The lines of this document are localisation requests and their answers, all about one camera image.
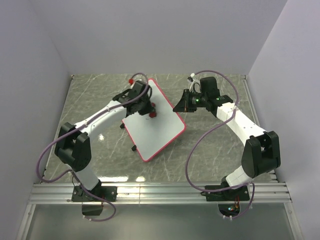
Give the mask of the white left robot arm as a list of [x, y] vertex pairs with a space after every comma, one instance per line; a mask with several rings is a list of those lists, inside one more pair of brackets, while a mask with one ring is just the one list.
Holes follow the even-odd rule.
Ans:
[[114, 96], [104, 108], [89, 118], [75, 124], [66, 122], [60, 127], [54, 154], [71, 169], [88, 202], [99, 201], [106, 195], [101, 181], [89, 166], [92, 139], [130, 115], [154, 113], [155, 106], [150, 100], [152, 93], [149, 84], [136, 80], [130, 88]]

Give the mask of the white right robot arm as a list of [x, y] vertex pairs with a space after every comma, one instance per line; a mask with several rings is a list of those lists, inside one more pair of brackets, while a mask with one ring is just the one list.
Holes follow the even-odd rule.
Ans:
[[192, 73], [188, 83], [189, 87], [184, 89], [173, 111], [194, 113], [198, 108], [204, 108], [227, 125], [244, 146], [240, 166], [223, 177], [220, 185], [205, 186], [201, 195], [208, 202], [249, 200], [247, 185], [281, 165], [279, 136], [256, 125], [228, 95], [221, 95], [215, 77], [197, 79]]

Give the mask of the red whiteboard eraser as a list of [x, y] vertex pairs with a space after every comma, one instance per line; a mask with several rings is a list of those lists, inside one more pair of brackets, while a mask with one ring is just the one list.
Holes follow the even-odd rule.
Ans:
[[154, 102], [151, 103], [152, 109], [151, 112], [149, 113], [150, 118], [155, 118], [157, 116], [156, 112], [156, 104]]

